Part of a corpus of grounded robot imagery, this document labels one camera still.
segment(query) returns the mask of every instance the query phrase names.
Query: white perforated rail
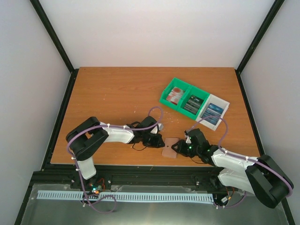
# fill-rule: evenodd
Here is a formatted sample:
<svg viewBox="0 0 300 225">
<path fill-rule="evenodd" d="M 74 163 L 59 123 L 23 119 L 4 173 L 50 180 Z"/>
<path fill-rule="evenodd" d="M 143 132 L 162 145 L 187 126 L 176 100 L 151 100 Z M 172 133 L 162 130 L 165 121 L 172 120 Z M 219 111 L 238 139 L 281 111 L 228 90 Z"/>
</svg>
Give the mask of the white perforated rail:
<svg viewBox="0 0 300 225">
<path fill-rule="evenodd" d="M 175 193 L 130 193 L 130 192 L 102 192 L 100 196 L 89 197 L 90 201 L 113 195 L 118 202 L 130 203 L 205 203 L 212 204 L 212 194 L 175 194 Z M 49 200 L 82 200 L 82 191 L 38 191 L 37 199 Z M 111 197 L 103 201 L 113 201 Z"/>
</svg>

